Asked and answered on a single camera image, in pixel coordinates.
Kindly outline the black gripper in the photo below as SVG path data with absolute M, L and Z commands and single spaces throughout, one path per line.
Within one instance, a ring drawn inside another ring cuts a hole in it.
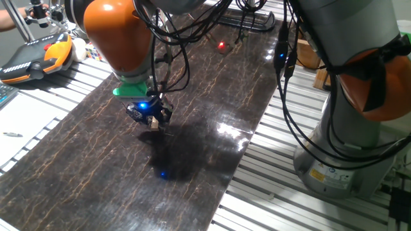
M 172 104 L 163 102 L 158 99 L 151 101 L 137 101 L 127 105 L 126 113 L 134 121 L 142 121 L 147 126 L 152 125 L 153 117 L 161 124 L 169 123 L 174 106 Z

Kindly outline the person's hand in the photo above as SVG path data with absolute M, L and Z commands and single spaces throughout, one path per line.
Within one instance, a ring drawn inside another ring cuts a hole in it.
M 28 16 L 33 19 L 36 18 L 34 9 L 29 6 L 20 7 L 19 12 L 22 15 L 23 19 L 26 19 Z

